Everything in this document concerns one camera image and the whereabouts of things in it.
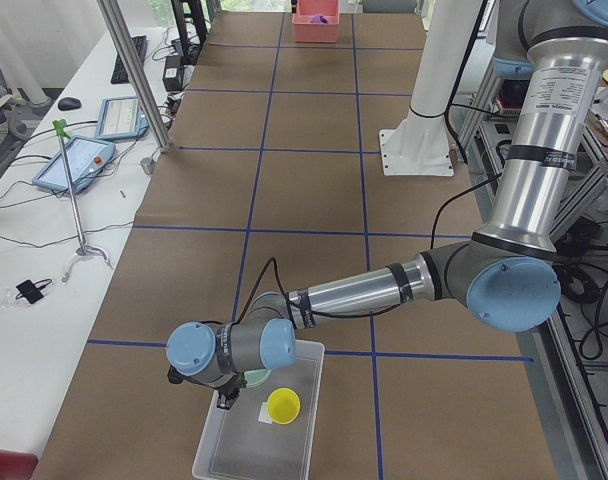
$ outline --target blue joint cap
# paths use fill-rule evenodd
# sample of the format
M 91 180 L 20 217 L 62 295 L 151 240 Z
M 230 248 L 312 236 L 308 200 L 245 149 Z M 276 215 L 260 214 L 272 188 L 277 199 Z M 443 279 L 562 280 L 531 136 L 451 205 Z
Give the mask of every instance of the blue joint cap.
M 584 16 L 608 27 L 608 0 L 573 0 L 573 3 Z
M 260 338 L 260 358 L 268 370 L 295 363 L 295 331 L 289 320 L 269 320 Z
M 493 57 L 495 76 L 504 80 L 529 80 L 533 76 L 533 65 L 528 61 L 504 60 Z
M 166 344 L 166 358 L 182 375 L 204 370 L 215 355 L 215 334 L 207 325 L 185 323 L 175 329 Z
M 481 271 L 466 294 L 469 311 L 505 332 L 545 322 L 557 308 L 561 288 L 551 266 L 531 257 L 501 260 Z

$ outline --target white desk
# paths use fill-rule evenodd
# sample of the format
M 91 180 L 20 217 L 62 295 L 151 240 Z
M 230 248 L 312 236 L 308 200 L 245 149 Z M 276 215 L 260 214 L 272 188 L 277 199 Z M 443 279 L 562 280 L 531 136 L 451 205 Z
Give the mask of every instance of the white desk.
M 147 35 L 147 56 L 150 56 L 161 45 L 164 32 L 163 28 L 133 29 L 131 35 Z M 168 39 L 175 36 L 171 31 Z M 60 118 L 69 124 L 97 120 L 103 98 L 134 95 L 130 84 L 109 83 L 114 61 L 115 49 L 105 34 L 62 93 L 63 97 L 79 98 L 82 108 L 60 112 L 54 105 L 36 131 L 52 128 L 52 121 Z M 166 98 L 163 66 L 164 62 L 149 58 L 144 68 L 158 105 Z M 95 125 L 76 128 L 79 127 L 69 131 L 94 136 Z M 119 143 L 118 152 L 130 144 L 130 141 Z M 52 134 L 42 135 L 27 145 L 20 155 L 50 156 L 58 151 L 57 139 Z M 85 230 L 133 220 L 149 182 L 139 162 L 156 151 L 157 145 L 149 132 L 124 156 L 114 176 L 96 180 L 80 194 Z M 0 181 L 0 195 L 17 180 L 30 182 L 43 165 L 20 165 L 39 160 L 19 160 L 18 166 L 9 168 Z M 0 205 L 45 193 L 32 186 L 17 185 L 0 200 Z M 115 265 L 129 232 L 127 227 L 91 234 L 89 242 L 107 248 Z M 68 197 L 49 197 L 0 210 L 0 235 L 6 237 L 42 244 L 74 234 Z M 77 246 L 77 241 L 72 240 L 35 249 L 0 240 L 0 449 L 41 455 L 108 288 L 113 271 L 99 257 L 79 262 L 69 282 L 60 282 L 64 263 Z M 46 298 L 30 307 L 2 308 L 7 287 L 26 279 L 35 282 L 44 278 L 52 278 L 56 283 Z

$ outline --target office chair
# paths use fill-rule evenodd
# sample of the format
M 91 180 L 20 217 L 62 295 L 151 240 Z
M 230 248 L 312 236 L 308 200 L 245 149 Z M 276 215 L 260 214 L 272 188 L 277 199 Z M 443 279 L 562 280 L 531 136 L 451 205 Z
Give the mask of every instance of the office chair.
M 25 105 L 19 92 L 9 93 L 9 89 L 4 79 L 4 74 L 0 68 L 0 92 L 5 91 L 6 95 L 0 98 L 0 110 L 3 110 L 7 118 L 8 134 L 0 144 L 0 178 L 11 164 L 17 153 L 24 145 L 30 135 L 27 134 L 27 127 L 18 120 L 18 106 Z
M 417 0 L 362 0 L 364 13 L 414 13 Z

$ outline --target pink bin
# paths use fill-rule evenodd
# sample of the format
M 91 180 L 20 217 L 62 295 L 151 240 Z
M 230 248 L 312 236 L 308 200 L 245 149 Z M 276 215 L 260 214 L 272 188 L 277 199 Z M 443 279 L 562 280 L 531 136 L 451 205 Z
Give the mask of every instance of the pink bin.
M 339 0 L 298 0 L 293 14 L 293 39 L 300 43 L 336 43 L 340 34 L 339 11 Z M 311 23 L 314 19 L 319 21 L 320 15 L 328 23 Z
M 0 450 L 0 480 L 28 480 L 36 465 L 35 455 Z

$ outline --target black box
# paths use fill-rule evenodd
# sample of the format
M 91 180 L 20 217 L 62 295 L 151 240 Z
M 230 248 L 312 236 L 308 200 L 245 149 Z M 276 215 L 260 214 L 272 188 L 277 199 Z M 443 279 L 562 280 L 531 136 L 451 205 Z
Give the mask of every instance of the black box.
M 182 65 L 182 57 L 179 55 L 170 55 L 166 57 L 164 63 L 164 76 L 162 82 L 167 92 L 179 92 L 182 90 L 182 82 L 184 79 L 184 66 Z

